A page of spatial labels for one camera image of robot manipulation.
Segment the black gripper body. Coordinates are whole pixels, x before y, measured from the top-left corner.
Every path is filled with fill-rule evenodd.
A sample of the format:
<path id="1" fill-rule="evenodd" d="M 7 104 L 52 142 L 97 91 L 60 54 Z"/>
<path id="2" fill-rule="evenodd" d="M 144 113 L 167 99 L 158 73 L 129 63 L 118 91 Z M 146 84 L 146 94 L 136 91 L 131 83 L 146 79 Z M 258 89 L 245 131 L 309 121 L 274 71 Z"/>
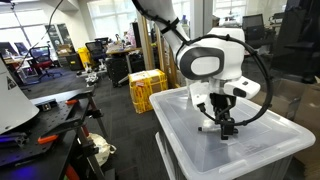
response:
<path id="1" fill-rule="evenodd" d="M 236 105 L 236 98 L 234 96 L 211 93 L 210 100 L 217 124 L 220 124 L 222 121 L 235 122 L 230 115 L 230 110 Z"/>

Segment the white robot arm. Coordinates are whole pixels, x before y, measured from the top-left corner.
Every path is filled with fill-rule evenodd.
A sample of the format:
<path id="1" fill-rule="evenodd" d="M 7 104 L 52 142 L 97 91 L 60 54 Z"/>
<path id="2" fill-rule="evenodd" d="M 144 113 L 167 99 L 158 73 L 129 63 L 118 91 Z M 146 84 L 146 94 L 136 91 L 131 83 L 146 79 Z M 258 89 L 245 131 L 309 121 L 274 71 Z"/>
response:
<path id="1" fill-rule="evenodd" d="M 236 99 L 249 96 L 249 80 L 243 76 L 244 31 L 237 28 L 213 28 L 189 38 L 173 8 L 172 0 L 131 0 L 136 10 L 153 21 L 170 45 L 174 63 L 192 82 L 188 90 L 193 106 L 202 113 L 210 101 L 208 117 L 219 126 L 223 140 L 238 132 L 239 124 L 231 116 Z"/>

